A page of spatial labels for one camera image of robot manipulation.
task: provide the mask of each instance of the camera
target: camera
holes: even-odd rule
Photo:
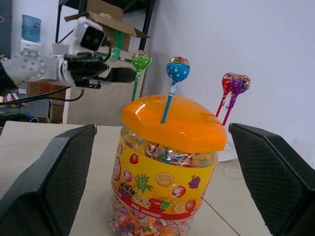
[[[76,55],[82,52],[97,51],[105,37],[103,27],[94,21],[80,17],[74,27],[70,43],[69,53]]]

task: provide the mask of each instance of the green lollipop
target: green lollipop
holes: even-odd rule
[[[132,56],[132,63],[133,66],[137,69],[137,74],[134,82],[134,87],[133,87],[133,93],[132,93],[132,101],[134,100],[137,92],[137,86],[138,86],[138,81],[141,76],[142,70],[148,67],[152,62],[150,54],[147,52],[139,50],[138,52],[134,53]]]

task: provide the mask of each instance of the printed orange slice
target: printed orange slice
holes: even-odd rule
[[[175,208],[174,208],[175,213],[181,214],[181,213],[186,212],[186,209],[185,209],[186,204],[187,204],[187,203],[179,203],[179,204],[177,204],[177,205],[175,206]]]
[[[169,187],[174,182],[174,176],[170,173],[159,173],[156,176],[156,180],[159,186],[161,187]]]

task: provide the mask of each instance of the orange lid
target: orange lid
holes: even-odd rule
[[[187,153],[224,149],[226,132],[200,104],[173,96],[166,122],[161,123],[167,95],[142,97],[123,108],[122,121],[140,138]]]

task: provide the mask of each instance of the blue water bottle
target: blue water bottle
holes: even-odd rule
[[[40,40],[40,23],[39,18],[22,15],[22,38],[37,43]]]

